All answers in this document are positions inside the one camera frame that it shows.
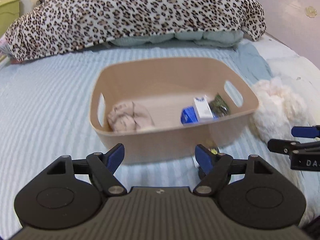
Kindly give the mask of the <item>white bunny print blanket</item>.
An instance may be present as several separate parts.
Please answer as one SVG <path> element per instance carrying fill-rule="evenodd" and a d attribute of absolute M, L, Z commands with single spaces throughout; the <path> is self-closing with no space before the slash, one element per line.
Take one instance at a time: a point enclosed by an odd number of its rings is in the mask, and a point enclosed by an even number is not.
<path fill-rule="evenodd" d="M 311 122 L 319 124 L 319 69 L 307 58 L 267 35 L 253 42 L 253 46 L 266 60 L 273 76 L 280 77 L 283 84 L 305 100 Z"/>

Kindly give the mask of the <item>white blue small box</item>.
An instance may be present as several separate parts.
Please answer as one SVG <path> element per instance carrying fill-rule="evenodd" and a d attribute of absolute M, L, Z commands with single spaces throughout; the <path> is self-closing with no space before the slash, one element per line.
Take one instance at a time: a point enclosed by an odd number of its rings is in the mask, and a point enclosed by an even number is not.
<path fill-rule="evenodd" d="M 206 96 L 193 98 L 193 105 L 182 109 L 180 121 L 183 125 L 213 121 L 218 116 L 209 107 Z"/>

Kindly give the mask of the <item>leopard print blanket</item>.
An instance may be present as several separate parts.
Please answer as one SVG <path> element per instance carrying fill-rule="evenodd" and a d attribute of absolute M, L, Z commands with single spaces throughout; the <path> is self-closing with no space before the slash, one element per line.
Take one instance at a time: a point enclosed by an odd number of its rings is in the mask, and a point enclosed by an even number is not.
<path fill-rule="evenodd" d="M 266 31 L 256 0 L 44 0 L 1 37 L 1 54 L 18 62 L 82 50 L 123 37 Z"/>

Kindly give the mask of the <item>green sunflower seed packet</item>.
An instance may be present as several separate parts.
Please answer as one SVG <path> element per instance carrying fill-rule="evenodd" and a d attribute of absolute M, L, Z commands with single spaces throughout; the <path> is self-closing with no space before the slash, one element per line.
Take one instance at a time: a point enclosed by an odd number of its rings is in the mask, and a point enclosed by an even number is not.
<path fill-rule="evenodd" d="M 213 116 L 219 118 L 231 114 L 227 103 L 221 98 L 220 94 L 216 94 L 215 98 L 208 103 Z"/>

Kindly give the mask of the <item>white fluffy plush toy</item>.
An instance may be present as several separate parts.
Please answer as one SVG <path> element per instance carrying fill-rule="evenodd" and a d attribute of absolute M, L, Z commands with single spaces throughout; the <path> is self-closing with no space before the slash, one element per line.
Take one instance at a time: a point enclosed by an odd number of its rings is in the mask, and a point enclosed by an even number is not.
<path fill-rule="evenodd" d="M 259 107 L 253 113 L 253 131 L 265 143 L 271 139 L 292 140 L 291 129 L 309 124 L 304 99 L 280 78 L 260 80 L 252 86 Z"/>

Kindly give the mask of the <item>beige rolled cloth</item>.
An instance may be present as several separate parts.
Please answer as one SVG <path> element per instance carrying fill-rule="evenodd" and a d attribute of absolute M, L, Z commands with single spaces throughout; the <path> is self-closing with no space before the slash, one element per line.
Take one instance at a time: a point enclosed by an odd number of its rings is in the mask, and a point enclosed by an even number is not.
<path fill-rule="evenodd" d="M 107 115 L 107 121 L 116 133 L 146 131 L 155 127 L 149 111 L 133 101 L 114 105 Z"/>

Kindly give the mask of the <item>green plastic storage cabinet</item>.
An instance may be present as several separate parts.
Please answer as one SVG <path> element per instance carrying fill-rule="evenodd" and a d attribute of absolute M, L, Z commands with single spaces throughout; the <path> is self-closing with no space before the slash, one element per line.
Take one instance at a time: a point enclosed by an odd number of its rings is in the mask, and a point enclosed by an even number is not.
<path fill-rule="evenodd" d="M 0 6 L 0 35 L 2 36 L 8 27 L 19 18 L 20 0 L 7 0 Z"/>

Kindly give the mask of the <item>teal quilted pillow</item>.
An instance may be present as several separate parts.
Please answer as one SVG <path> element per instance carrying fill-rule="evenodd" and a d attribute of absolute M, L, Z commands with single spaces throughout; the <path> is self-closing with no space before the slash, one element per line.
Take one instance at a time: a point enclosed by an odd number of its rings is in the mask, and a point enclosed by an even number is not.
<path fill-rule="evenodd" d="M 113 41 L 111 44 L 119 47 L 141 46 L 147 43 L 157 44 L 167 42 L 173 39 L 179 41 L 192 41 L 200 46 L 212 46 L 218 48 L 230 48 L 237 46 L 244 38 L 242 30 L 236 31 L 196 31 L 172 33 L 155 36 L 137 36 L 137 37 L 123 37 Z"/>

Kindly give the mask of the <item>beige plastic storage basket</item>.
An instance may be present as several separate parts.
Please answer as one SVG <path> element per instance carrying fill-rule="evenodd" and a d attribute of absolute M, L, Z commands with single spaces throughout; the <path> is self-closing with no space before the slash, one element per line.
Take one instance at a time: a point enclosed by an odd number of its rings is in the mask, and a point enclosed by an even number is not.
<path fill-rule="evenodd" d="M 191 106 L 195 97 L 213 100 L 217 95 L 227 103 L 230 115 L 199 124 L 181 123 L 182 110 Z M 118 103 L 138 103 L 148 110 L 155 128 L 114 132 L 107 120 L 98 119 L 101 101 L 105 114 Z M 247 83 L 219 60 L 144 59 L 116 63 L 100 72 L 91 96 L 89 119 L 106 148 L 123 144 L 124 163 L 137 164 L 190 156 L 198 144 L 208 148 L 229 145 L 241 135 L 258 106 Z"/>

